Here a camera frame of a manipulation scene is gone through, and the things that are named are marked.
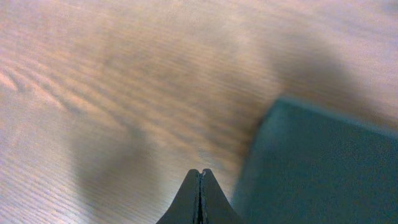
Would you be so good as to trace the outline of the dark green box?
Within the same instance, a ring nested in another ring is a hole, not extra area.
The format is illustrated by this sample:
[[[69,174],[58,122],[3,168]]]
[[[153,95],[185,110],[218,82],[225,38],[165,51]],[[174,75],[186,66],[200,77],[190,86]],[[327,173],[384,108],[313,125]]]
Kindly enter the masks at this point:
[[[397,134],[280,98],[233,196],[246,223],[396,223]]]

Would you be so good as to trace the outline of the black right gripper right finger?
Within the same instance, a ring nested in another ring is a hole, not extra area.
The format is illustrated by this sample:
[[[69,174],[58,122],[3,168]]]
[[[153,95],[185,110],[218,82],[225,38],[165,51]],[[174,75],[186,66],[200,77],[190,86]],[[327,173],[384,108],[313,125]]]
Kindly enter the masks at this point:
[[[243,224],[210,169],[200,174],[200,223]]]

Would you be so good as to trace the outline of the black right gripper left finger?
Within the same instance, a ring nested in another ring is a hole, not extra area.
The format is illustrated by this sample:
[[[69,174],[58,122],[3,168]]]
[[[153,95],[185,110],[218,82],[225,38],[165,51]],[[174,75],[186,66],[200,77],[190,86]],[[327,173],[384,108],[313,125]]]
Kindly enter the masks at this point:
[[[200,173],[187,172],[170,207],[157,224],[197,224],[200,199]]]

